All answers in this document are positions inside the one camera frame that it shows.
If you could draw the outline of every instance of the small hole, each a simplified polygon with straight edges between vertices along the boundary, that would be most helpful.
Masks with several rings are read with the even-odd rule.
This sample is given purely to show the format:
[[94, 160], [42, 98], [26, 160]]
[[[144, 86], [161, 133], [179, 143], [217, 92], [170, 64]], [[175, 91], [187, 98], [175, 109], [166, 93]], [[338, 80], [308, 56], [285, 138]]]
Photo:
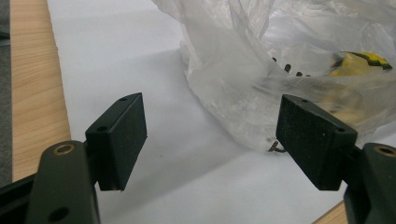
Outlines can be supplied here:
[[65, 153], [68, 150], [70, 150], [70, 146], [64, 146], [64, 147], [58, 148], [58, 152], [60, 152], [60, 153]]
[[386, 153], [386, 154], [395, 154], [394, 151], [392, 151], [392, 150], [390, 150], [388, 148], [381, 147], [379, 150], [382, 151], [383, 153]]
[[75, 149], [75, 146], [72, 144], [67, 144], [67, 145], [62, 145], [58, 146], [55, 149], [53, 149], [53, 153], [57, 156], [62, 156], [65, 155]]
[[61, 207], [51, 212], [49, 215], [49, 222], [61, 221], [69, 214], [69, 209], [66, 207]]
[[375, 150], [385, 156], [396, 158], [396, 149], [392, 147], [376, 146]]
[[105, 130], [107, 130], [106, 126], [102, 126], [102, 127], [99, 127], [98, 129], [96, 129], [96, 131], [98, 131], [98, 132], [104, 132]]

